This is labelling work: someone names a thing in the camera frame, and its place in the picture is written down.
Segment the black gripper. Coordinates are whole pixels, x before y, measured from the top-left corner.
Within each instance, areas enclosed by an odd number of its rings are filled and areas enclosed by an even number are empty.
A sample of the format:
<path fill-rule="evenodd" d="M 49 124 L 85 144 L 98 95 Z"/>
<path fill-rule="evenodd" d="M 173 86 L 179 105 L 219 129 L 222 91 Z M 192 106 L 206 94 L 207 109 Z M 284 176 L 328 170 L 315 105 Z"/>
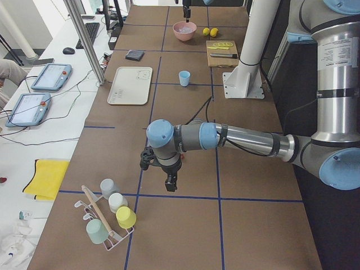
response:
<path fill-rule="evenodd" d="M 186 22 L 191 18 L 191 9 L 189 8 L 192 5 L 192 0 L 182 0 L 183 5 L 183 17 Z"/>
<path fill-rule="evenodd" d="M 181 166 L 181 159 L 178 159 L 172 165 L 161 165 L 162 170 L 167 174 L 165 188 L 168 192 L 175 192 L 177 190 L 177 172 L 181 169 Z"/>

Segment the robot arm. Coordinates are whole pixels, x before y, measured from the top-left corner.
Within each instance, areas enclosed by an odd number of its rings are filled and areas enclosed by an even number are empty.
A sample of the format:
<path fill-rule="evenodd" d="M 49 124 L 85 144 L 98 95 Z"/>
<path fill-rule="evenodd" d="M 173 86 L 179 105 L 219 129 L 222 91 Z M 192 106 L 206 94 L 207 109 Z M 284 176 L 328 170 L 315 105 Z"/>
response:
<path fill-rule="evenodd" d="M 291 1 L 288 40 L 317 43 L 317 131 L 310 137 L 258 132 L 199 119 L 153 121 L 140 166 L 160 167 L 168 191 L 177 189 L 181 154 L 233 147 L 293 163 L 338 190 L 359 187 L 359 2 Z"/>

